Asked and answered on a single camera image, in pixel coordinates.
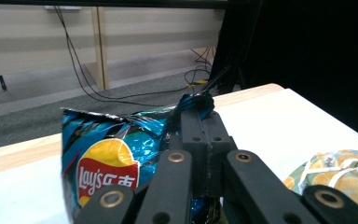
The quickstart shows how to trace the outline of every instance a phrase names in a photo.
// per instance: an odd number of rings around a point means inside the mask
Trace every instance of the crumpled chip bag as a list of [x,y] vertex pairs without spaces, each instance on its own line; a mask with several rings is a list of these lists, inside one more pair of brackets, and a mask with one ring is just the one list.
[[[203,109],[202,116],[213,110],[212,96],[202,97],[185,95],[177,107],[119,116],[64,109],[62,187],[71,221],[96,190],[112,184],[135,189],[149,181],[160,154],[168,150],[169,136],[178,133],[168,133],[169,124],[177,123],[174,118],[194,105]],[[195,104],[196,100],[207,104]],[[203,223],[219,208],[218,198],[193,198],[192,219]]]
[[358,150],[318,153],[293,171],[283,184],[300,195],[306,186],[329,186],[358,203]]

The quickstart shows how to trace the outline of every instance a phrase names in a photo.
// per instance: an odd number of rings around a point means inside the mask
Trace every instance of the table surface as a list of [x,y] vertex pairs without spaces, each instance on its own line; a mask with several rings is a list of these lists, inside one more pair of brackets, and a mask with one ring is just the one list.
[[[256,153],[280,180],[317,152],[358,149],[357,132],[278,85],[214,99],[238,148]],[[60,156],[60,134],[0,147],[0,223],[68,222]]]

